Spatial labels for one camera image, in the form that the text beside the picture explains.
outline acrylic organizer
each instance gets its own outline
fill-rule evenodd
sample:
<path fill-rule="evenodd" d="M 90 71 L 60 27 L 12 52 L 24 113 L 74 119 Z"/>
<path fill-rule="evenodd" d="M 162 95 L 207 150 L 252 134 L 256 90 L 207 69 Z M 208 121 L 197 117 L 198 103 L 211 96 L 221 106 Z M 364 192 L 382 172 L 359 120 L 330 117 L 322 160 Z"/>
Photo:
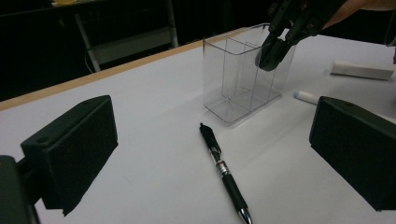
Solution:
<path fill-rule="evenodd" d="M 281 96 L 295 47 L 264 71 L 255 62 L 268 35 L 268 24 L 260 24 L 204 40 L 204 106 L 227 123 Z"/>

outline clear plastic container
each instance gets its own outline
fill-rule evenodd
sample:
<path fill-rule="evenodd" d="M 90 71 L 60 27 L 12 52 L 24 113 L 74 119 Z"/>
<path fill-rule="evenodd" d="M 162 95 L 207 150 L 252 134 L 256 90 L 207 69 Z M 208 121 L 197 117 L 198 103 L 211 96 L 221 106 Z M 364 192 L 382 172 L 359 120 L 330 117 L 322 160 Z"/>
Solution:
<path fill-rule="evenodd" d="M 204 40 L 204 106 L 227 123 L 234 123 L 279 98 L 295 47 L 276 70 L 256 64 L 268 24 L 236 30 Z"/>

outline white tabletop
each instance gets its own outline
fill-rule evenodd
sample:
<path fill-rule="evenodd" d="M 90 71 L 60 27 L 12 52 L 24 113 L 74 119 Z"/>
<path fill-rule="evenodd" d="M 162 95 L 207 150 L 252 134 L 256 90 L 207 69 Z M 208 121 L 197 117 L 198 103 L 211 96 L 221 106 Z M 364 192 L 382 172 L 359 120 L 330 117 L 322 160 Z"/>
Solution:
<path fill-rule="evenodd" d="M 49 223 L 241 223 L 199 132 L 210 126 L 254 223 L 385 224 L 310 147 L 315 106 L 296 90 L 347 100 L 396 118 L 395 77 L 330 75 L 333 60 L 389 66 L 394 49 L 326 36 L 302 41 L 281 99 L 233 126 L 202 100 L 202 48 L 149 63 L 0 112 L 0 154 L 23 157 L 20 143 L 89 98 L 113 100 L 120 145 L 67 217 L 36 209 Z"/>

